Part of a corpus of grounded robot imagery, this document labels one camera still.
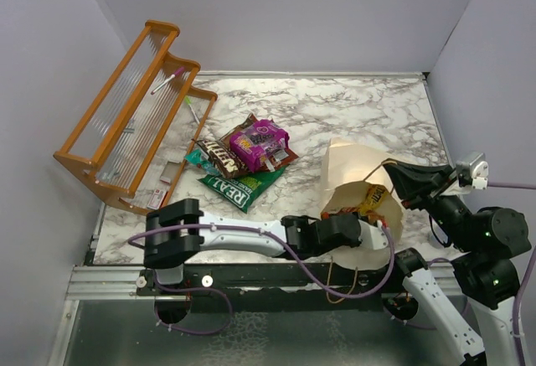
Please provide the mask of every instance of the brown paper bag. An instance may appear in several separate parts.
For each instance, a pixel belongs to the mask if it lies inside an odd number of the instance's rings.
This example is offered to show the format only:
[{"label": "brown paper bag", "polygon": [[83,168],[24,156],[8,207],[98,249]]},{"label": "brown paper bag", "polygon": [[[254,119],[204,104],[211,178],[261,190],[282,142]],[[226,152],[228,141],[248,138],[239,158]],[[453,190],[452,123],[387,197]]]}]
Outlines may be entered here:
[{"label": "brown paper bag", "polygon": [[[392,193],[386,193],[387,196],[375,212],[385,218],[394,242],[398,243],[402,236],[403,207],[384,168],[380,167],[370,174],[388,158],[402,161],[387,152],[342,138],[333,138],[322,160],[321,213],[335,213],[345,207],[357,207],[365,200],[372,184],[383,185]],[[329,254],[335,264],[350,270],[377,270],[389,262],[389,248],[368,250],[363,247],[342,246]]]}]

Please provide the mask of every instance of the dish rack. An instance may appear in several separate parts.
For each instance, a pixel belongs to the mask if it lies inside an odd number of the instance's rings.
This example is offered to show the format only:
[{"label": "dish rack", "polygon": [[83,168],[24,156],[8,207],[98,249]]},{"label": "dish rack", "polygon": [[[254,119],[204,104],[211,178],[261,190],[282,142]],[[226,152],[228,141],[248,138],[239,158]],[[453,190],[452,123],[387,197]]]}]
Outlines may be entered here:
[{"label": "dish rack", "polygon": [[[147,196],[160,186],[168,161],[180,166],[166,186],[171,199],[183,156],[203,129],[217,99],[192,87],[197,62],[168,52],[179,35],[174,24],[149,20],[54,158],[106,204],[147,214]],[[180,68],[183,72],[151,93]],[[185,97],[189,105],[183,105]],[[192,111],[198,113],[198,120]],[[173,125],[173,135],[166,136]],[[160,147],[166,138],[165,147]]]}]

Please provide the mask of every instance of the green wrapper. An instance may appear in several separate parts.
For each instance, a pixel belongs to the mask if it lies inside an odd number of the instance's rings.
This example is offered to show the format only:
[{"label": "green wrapper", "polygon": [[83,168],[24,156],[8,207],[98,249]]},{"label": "green wrapper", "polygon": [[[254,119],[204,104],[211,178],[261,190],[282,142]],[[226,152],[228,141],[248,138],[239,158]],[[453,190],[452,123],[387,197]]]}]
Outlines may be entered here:
[{"label": "green wrapper", "polygon": [[199,182],[221,194],[225,199],[247,213],[253,202],[283,174],[285,169],[286,167],[275,172],[258,172],[236,179],[207,175],[199,179]]}]

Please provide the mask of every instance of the white wall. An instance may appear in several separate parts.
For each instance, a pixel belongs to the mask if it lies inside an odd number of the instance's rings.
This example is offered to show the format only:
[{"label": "white wall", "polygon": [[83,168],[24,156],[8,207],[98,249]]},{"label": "white wall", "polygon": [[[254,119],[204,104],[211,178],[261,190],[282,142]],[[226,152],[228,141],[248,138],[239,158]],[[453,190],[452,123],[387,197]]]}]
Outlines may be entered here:
[{"label": "white wall", "polygon": [[[471,0],[429,84],[453,159],[484,151],[490,180],[536,183],[536,0]],[[525,213],[536,245],[536,192],[489,189],[467,201],[474,209]],[[528,255],[514,262],[524,271]],[[522,312],[529,343],[536,340],[535,301],[533,276]]]},{"label": "white wall", "polygon": [[0,0],[0,363],[46,364],[97,200],[52,158],[125,50],[95,0]]},{"label": "white wall", "polygon": [[203,70],[430,71],[469,0],[99,0],[131,44],[148,18]]}]

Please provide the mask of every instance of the marble countertop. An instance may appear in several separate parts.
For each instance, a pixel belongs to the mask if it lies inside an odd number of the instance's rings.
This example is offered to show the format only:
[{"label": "marble countertop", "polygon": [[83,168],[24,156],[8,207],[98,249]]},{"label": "marble countertop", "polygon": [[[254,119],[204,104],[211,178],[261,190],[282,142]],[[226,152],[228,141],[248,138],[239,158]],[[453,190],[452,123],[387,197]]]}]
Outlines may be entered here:
[{"label": "marble countertop", "polygon": [[[208,190],[197,180],[203,172],[192,166],[188,166],[181,177],[171,202],[197,198],[201,209],[236,219],[267,221],[289,214],[318,216],[320,167],[327,144],[333,137],[365,144],[423,165],[447,162],[420,78],[241,79],[199,76],[195,85],[213,90],[219,96],[202,137],[219,138],[253,112],[258,118],[273,118],[287,130],[291,137],[289,145],[300,158],[253,203],[248,214]],[[202,110],[201,105],[203,103],[194,106]],[[183,156],[177,152],[183,152],[189,142],[183,139],[176,143],[168,135],[180,136],[181,131],[194,129],[195,124],[188,109],[182,107],[179,117],[181,121],[174,121],[170,126],[158,152]],[[129,246],[126,239],[144,229],[142,216],[107,208],[94,264],[141,264],[142,250]],[[452,248],[438,249],[431,245],[427,215],[414,211],[406,214],[404,233],[397,250],[408,247],[415,247],[427,260],[438,256],[452,258],[458,253]],[[323,256],[312,260],[329,258]],[[188,262],[276,261],[284,260],[255,253],[213,250],[199,253]]]}]

